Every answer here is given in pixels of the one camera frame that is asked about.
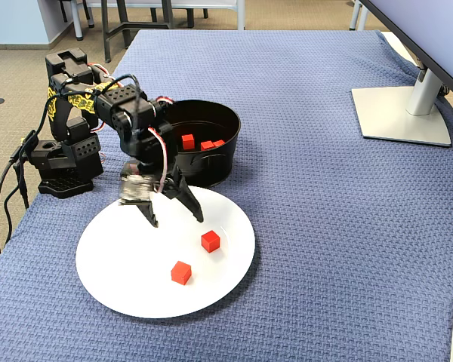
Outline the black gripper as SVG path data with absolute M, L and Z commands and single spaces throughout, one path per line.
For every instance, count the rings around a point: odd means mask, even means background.
M 198 222 L 204 221 L 201 205 L 176 165 L 176 154 L 169 155 L 167 146 L 126 146 L 125 153 L 131 158 L 125 164 L 126 197 L 160 193 L 170 200 L 177 199 Z M 157 228 L 151 200 L 138 201 L 136 206 L 149 224 Z

